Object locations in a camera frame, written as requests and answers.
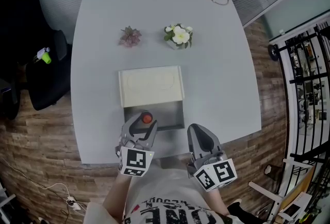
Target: wooden floor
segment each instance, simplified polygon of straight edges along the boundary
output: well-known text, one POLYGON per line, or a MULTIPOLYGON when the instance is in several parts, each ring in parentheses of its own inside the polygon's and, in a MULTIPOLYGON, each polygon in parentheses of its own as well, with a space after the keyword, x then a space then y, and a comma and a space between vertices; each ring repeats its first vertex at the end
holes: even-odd
MULTIPOLYGON (((270 206, 270 200, 248 187, 249 181, 275 191, 276 183, 263 175, 267 164, 282 165, 286 145, 286 101, 281 67, 267 52, 263 25, 257 21, 245 29, 257 76, 262 130, 224 144, 233 158, 238 179, 221 189, 225 203, 242 198, 242 207, 254 214, 270 206)), ((82 165, 74 135, 70 94, 55 106, 35 111, 28 93, 22 92, 14 121, 0 120, 0 156, 32 180, 50 186, 63 182, 78 201, 102 202, 117 175, 111 165, 82 165)), ((32 218, 42 216, 51 223, 64 223, 66 203, 48 190, 34 186, 0 159, 0 177, 9 194, 15 193, 32 218)), ((55 186, 62 198, 65 187, 55 186)), ((67 223, 83 217, 70 210, 67 223)))

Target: potted succulent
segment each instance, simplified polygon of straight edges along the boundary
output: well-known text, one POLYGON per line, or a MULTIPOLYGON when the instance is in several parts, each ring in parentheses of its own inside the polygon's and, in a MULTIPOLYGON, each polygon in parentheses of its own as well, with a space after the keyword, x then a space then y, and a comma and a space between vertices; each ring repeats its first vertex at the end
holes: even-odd
POLYGON ((192 44, 192 28, 183 24, 172 24, 164 28, 164 40, 173 48, 187 48, 192 44))
POLYGON ((122 30, 125 34, 120 37, 119 44, 126 47, 133 47, 140 42, 139 37, 142 35, 137 29, 132 29, 130 26, 122 30))

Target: person's arm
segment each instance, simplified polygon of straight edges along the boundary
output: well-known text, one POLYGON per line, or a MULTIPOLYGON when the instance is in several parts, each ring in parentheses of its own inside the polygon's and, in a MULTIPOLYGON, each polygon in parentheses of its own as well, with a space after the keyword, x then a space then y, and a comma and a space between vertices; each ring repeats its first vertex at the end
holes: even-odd
POLYGON ((118 222, 122 222, 129 184, 132 177, 118 173, 107 197, 103 202, 103 207, 118 222))
POLYGON ((203 197, 211 210, 218 212, 224 216, 229 215, 229 211, 225 203, 222 201, 218 189, 211 190, 210 192, 205 192, 203 197))

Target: black office chair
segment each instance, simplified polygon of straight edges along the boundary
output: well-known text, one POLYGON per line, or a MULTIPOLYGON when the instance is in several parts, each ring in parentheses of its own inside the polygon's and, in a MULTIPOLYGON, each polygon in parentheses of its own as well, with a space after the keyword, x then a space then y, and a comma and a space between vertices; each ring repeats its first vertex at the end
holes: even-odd
POLYGON ((17 61, 11 46, 11 32, 17 0, 0 0, 0 93, 2 104, 0 112, 9 119, 16 117, 20 97, 16 84, 17 61))
POLYGON ((70 90, 72 46, 61 30, 49 27, 39 0, 15 0, 11 22, 7 29, 11 40, 8 49, 16 62, 26 64, 27 83, 19 87, 28 89, 36 110, 55 104, 70 90), (34 63, 35 55, 44 47, 50 48, 52 62, 34 63))

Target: cable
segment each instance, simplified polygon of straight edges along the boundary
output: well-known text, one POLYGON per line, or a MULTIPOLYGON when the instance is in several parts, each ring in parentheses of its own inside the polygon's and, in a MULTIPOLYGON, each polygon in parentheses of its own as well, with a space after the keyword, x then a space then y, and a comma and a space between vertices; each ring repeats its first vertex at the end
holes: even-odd
POLYGON ((67 216, 67 218, 66 218, 65 221, 64 221, 64 224, 67 223, 68 218, 69 218, 69 215, 70 215, 70 210, 69 210, 69 205, 68 205, 68 204, 67 204, 67 211, 68 211, 68 212, 65 212, 64 210, 61 210, 61 211, 60 211, 63 215, 67 216))
MULTIPOLYGON (((12 166, 7 162, 7 160, 4 159, 3 157, 1 157, 1 158, 7 163, 7 165, 5 165, 4 163, 2 163, 4 166, 9 167, 10 169, 14 170, 16 173, 20 173, 24 178, 26 178, 27 180, 29 180, 29 181, 30 181, 32 184, 34 184, 35 186, 37 186, 37 187, 39 187, 39 188, 41 188, 41 189, 48 190, 48 191, 54 193, 56 196, 58 196, 58 197, 59 197, 60 199, 62 199, 63 201, 65 201, 65 203, 67 204, 67 211, 68 211, 68 212, 65 212, 64 210, 60 210, 60 212, 61 212, 63 215, 67 216, 67 218, 66 218, 65 221, 64 221, 64 224, 67 223, 68 218, 69 218, 69 215, 70 215, 70 210, 69 210, 69 207, 70 207, 70 206, 69 206, 69 202, 79 204, 79 205, 81 206, 81 208, 82 208, 83 210, 86 211, 86 209, 82 206, 82 204, 83 204, 86 208, 87 208, 87 206, 86 206, 83 202, 71 201, 71 200, 69 200, 69 199, 68 199, 68 200, 65 200, 64 198, 62 198, 61 196, 59 196, 55 191, 49 189, 49 188, 51 188, 51 187, 53 187, 53 186, 55 186, 55 185, 57 185, 57 184, 62 184, 62 185, 64 185, 64 186, 67 188, 68 195, 70 196, 69 189, 68 189, 68 187, 67 187, 65 184, 63 184, 63 183, 55 183, 55 184, 53 184, 53 185, 51 185, 51 186, 49 186, 49 187, 45 187, 45 186, 43 186, 43 185, 41 185, 41 184, 39 184, 39 183, 33 181, 32 179, 28 178, 28 177, 27 177, 24 173, 22 173, 21 171, 19 171, 19 170, 17 170, 16 168, 12 167, 12 166)), ((74 210, 74 211, 75 211, 76 213, 80 214, 81 216, 84 216, 84 214, 81 214, 80 212, 77 212, 76 210, 74 210)))
POLYGON ((74 210, 76 213, 78 213, 79 215, 81 215, 81 216, 85 216, 84 214, 82 214, 82 213, 79 213, 78 211, 76 211, 76 210, 74 210))
POLYGON ((49 188, 52 188, 52 187, 55 186, 55 185, 61 184, 61 185, 64 185, 64 186, 66 187, 66 189, 67 189, 67 191, 68 191, 68 196, 70 196, 69 189, 68 189, 68 187, 67 187, 65 184, 63 184, 63 183, 55 183, 55 184, 53 184, 53 185, 51 185, 51 186, 49 186, 49 187, 44 187, 43 185, 38 184, 38 183, 36 183, 36 182, 30 180, 30 179, 29 179, 25 174, 23 174, 21 171, 19 171, 19 170, 17 170, 16 168, 12 167, 12 166, 7 162, 7 160, 6 160, 5 158, 3 158, 3 157, 1 157, 1 158, 2 158, 2 159, 8 164, 8 166, 9 166, 10 168, 12 168, 13 170, 15 170, 16 172, 19 172, 22 176, 24 176, 26 179, 28 179, 29 181, 31 181, 31 183, 32 183, 33 185, 35 185, 35 186, 37 186, 37 187, 39 187, 39 188, 41 188, 41 189, 49 189, 49 188))
POLYGON ((78 204, 79 206, 81 206, 81 208, 82 208, 83 210, 86 211, 86 209, 82 206, 83 203, 77 202, 77 204, 78 204))

